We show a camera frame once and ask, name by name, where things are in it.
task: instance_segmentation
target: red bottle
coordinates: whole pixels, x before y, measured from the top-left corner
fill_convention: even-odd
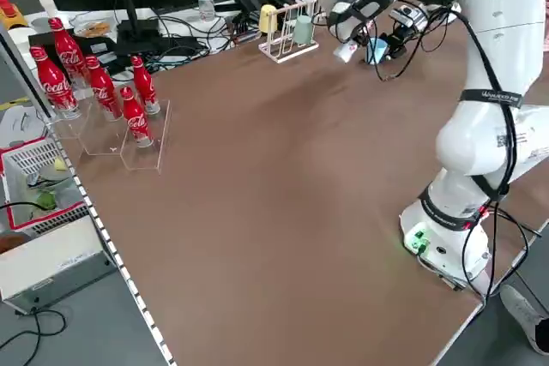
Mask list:
[[[130,60],[131,64],[134,66],[134,83],[137,92],[141,95],[141,99],[145,105],[145,112],[148,115],[158,113],[160,111],[160,103],[158,99],[156,99],[156,92],[154,91],[151,75],[145,69],[140,57],[132,56]]]
[[[32,46],[30,52],[36,61],[38,78],[48,99],[65,119],[79,117],[81,113],[78,109],[78,100],[75,99],[72,87],[70,87],[63,71],[53,64],[42,46]]]
[[[124,100],[124,117],[138,147],[148,147],[153,144],[153,137],[148,130],[147,116],[142,106],[134,98],[130,87],[122,87],[120,96]]]
[[[95,56],[86,56],[86,65],[90,74],[90,86],[103,109],[105,119],[109,122],[118,120],[122,116],[122,111],[114,94],[111,77],[100,67],[100,62]]]
[[[80,47],[63,27],[61,19],[53,17],[48,20],[55,39],[55,50],[61,63],[67,70],[74,87],[84,89],[89,85],[89,71],[84,63]]]

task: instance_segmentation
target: yellow cup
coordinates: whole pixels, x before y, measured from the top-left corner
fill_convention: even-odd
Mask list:
[[[261,7],[261,14],[259,15],[259,30],[263,33],[268,33],[269,30],[271,33],[276,32],[278,29],[278,25],[276,24],[276,15],[271,15],[270,19],[268,18],[268,14],[275,11],[276,7],[272,4],[264,4]]]

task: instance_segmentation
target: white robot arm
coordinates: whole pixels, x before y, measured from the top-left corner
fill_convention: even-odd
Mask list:
[[[346,61],[361,44],[366,22],[395,0],[318,1],[330,10],[329,31],[343,44],[335,54]],[[458,2],[472,37],[460,102],[437,137],[443,169],[403,211],[401,229],[407,249],[464,286],[490,258],[480,227],[483,206],[500,200],[500,186],[549,156],[549,108],[522,105],[543,64],[545,0],[417,1]],[[511,163],[510,122],[516,129],[516,166],[504,179]]]

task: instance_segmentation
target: desk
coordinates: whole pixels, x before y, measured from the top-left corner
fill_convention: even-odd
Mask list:
[[[437,359],[479,302],[417,264],[398,215],[440,168],[434,142],[462,90],[465,36],[451,27],[436,57],[420,53],[385,83],[356,57],[335,64],[320,32],[317,51],[281,65],[247,45],[156,76],[173,107],[161,176],[108,157],[76,169],[170,358]],[[544,73],[528,101],[547,103],[548,84]],[[548,172],[538,166],[505,201],[534,227],[549,208]],[[500,234],[498,273],[521,247],[512,226]]]

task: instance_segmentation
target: shoe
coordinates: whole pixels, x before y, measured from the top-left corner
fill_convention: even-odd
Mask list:
[[[535,341],[535,327],[544,317],[536,312],[528,300],[511,286],[501,286],[499,296],[507,311],[521,325],[534,350],[541,355],[549,356],[549,352],[541,350]]]

